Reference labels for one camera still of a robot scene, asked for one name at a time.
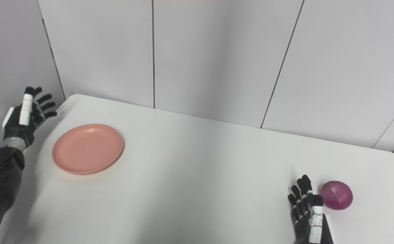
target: robotic arm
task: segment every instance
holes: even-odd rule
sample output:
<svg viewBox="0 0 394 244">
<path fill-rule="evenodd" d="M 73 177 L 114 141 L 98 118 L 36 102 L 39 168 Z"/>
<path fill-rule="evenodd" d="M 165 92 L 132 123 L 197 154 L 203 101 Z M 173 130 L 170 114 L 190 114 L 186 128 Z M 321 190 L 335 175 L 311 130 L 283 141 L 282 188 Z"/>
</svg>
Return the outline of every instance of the robotic arm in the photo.
<svg viewBox="0 0 394 244">
<path fill-rule="evenodd" d="M 15 202 L 22 182 L 22 170 L 25 166 L 23 150 L 34 141 L 34 131 L 56 112 L 43 111 L 54 107 L 54 102 L 41 105 L 52 98 L 46 94 L 37 101 L 33 99 L 42 92 L 42 88 L 27 87 L 21 105 L 10 108 L 3 122 L 3 147 L 0 148 L 0 224 L 4 214 Z"/>
</svg>

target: gray wall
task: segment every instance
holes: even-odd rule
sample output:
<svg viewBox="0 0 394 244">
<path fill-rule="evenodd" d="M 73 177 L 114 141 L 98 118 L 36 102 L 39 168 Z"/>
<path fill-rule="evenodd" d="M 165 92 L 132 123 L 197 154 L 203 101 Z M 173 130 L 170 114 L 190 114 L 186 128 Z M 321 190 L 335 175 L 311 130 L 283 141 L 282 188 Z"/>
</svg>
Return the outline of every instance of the gray wall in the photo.
<svg viewBox="0 0 394 244">
<path fill-rule="evenodd" d="M 36 0 L 0 0 L 1 123 L 11 105 L 22 101 L 25 86 L 42 86 L 57 105 L 64 95 Z"/>
<path fill-rule="evenodd" d="M 39 2 L 67 96 L 394 151 L 394 1 Z"/>
</svg>

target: pink plate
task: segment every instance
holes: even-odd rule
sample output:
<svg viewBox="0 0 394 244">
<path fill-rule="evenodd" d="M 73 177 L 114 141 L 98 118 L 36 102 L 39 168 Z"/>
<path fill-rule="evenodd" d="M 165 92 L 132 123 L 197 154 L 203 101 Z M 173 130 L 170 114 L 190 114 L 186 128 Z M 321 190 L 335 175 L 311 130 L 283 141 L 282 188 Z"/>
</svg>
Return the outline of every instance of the pink plate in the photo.
<svg viewBox="0 0 394 244">
<path fill-rule="evenodd" d="M 123 138 L 114 128 L 101 124 L 81 125 L 57 140 L 53 160 L 64 171 L 88 175 L 113 164 L 123 147 Z"/>
</svg>

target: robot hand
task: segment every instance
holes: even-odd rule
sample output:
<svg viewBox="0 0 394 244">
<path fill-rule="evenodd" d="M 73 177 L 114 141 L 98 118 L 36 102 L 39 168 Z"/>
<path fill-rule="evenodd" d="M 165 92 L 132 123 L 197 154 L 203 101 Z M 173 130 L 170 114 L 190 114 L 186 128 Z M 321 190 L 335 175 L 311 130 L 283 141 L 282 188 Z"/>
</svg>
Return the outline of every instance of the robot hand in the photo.
<svg viewBox="0 0 394 244">
<path fill-rule="evenodd" d="M 11 107 L 3 121 L 4 144 L 23 151 L 34 141 L 34 131 L 49 117 L 57 115 L 57 112 L 44 113 L 45 110 L 54 107 L 55 102 L 44 102 L 53 96 L 46 94 L 37 101 L 33 99 L 42 92 L 42 88 L 36 89 L 28 86 L 25 88 L 24 99 L 21 105 Z"/>
<path fill-rule="evenodd" d="M 292 205 L 291 217 L 295 230 L 295 244 L 334 244 L 331 232 L 323 213 L 323 199 L 315 195 L 307 175 L 296 181 L 298 187 L 291 187 L 293 194 L 288 196 Z"/>
<path fill-rule="evenodd" d="M 0 224 L 4 214 L 14 204 L 22 182 L 22 170 L 25 159 L 22 151 L 34 141 L 34 131 L 47 118 L 56 116 L 56 112 L 44 113 L 54 107 L 54 102 L 48 102 L 51 94 L 46 94 L 37 101 L 33 99 L 42 91 L 28 86 L 25 89 L 21 105 L 11 108 L 3 122 L 4 146 L 0 148 Z"/>
</svg>

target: onion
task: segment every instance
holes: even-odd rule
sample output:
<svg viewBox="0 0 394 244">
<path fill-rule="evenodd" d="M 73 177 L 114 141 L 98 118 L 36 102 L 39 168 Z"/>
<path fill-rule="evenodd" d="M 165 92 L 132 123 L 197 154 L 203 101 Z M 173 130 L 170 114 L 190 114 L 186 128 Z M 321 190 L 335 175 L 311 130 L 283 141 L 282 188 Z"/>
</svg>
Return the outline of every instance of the onion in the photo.
<svg viewBox="0 0 394 244">
<path fill-rule="evenodd" d="M 324 199 L 324 204 L 335 210 L 349 207 L 352 204 L 352 200 L 354 200 L 354 195 L 349 186 L 339 181 L 325 183 L 319 194 Z"/>
</svg>

